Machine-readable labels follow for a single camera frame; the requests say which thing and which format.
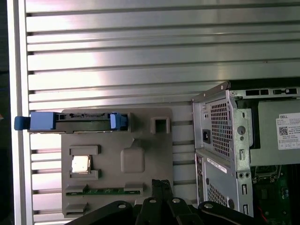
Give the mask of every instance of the computer tower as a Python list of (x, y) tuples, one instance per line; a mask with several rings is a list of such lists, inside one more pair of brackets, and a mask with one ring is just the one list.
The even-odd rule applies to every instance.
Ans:
[(300, 79), (280, 78), (226, 81), (193, 98), (198, 204), (214, 201), (291, 222), (299, 205), (293, 191), (300, 163), (299, 97)]

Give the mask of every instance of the qr code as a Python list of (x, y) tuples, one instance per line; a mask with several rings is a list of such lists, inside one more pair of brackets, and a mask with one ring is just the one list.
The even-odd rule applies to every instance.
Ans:
[(288, 135), (289, 133), (287, 132), (287, 127), (280, 127), (279, 134), (280, 135)]

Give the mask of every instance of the barcode label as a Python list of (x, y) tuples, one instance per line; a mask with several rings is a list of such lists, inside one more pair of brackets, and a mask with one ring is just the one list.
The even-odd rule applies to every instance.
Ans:
[(280, 114), (276, 119), (278, 149), (300, 149), (300, 113)]

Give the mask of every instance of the red wire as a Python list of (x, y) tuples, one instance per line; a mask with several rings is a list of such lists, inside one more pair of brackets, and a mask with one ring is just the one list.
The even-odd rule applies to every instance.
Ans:
[(263, 215), (262, 209), (261, 209), (260, 207), (258, 207), (258, 209), (259, 209), (259, 211), (261, 212), (261, 216), (262, 216), (262, 218), (264, 219), (264, 221), (267, 222), (268, 220), (267, 220), (267, 218)]

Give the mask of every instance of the metal computer chassis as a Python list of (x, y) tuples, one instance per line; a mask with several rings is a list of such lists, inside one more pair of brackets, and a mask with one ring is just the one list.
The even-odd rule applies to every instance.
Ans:
[(253, 216), (250, 167), (300, 163), (300, 147), (279, 149), (276, 127), (280, 114), (300, 113), (299, 84), (227, 81), (193, 99), (198, 204), (214, 201)]

